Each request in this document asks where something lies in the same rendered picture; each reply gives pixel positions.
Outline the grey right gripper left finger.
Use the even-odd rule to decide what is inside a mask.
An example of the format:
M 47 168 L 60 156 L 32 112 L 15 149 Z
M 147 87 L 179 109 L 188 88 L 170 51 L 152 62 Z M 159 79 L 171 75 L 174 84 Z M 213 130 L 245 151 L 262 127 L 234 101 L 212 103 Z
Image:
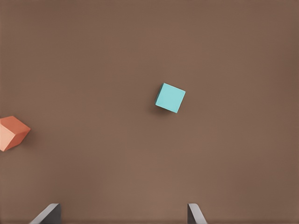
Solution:
M 29 224 L 61 224 L 61 204 L 51 203 Z

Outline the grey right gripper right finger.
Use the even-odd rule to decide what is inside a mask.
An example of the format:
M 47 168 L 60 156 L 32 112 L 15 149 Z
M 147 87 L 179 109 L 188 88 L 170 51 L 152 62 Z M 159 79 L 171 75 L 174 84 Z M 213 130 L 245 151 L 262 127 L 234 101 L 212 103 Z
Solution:
M 207 224 L 207 221 L 196 203 L 187 205 L 187 223 L 188 224 Z

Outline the red wooden cube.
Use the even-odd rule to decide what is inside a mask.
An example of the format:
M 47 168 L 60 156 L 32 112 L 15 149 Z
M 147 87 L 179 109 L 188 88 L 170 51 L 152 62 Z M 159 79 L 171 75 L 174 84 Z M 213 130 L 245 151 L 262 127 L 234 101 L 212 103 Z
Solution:
M 5 152 L 21 144 L 30 130 L 14 116 L 0 118 L 0 150 Z

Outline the blue wooden cube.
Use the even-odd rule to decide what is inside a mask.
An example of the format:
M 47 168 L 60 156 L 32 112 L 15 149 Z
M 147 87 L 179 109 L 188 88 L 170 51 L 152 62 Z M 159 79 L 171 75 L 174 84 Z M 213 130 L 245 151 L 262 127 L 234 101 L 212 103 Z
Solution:
M 174 113 L 178 113 L 185 91 L 167 83 L 162 83 L 155 105 Z

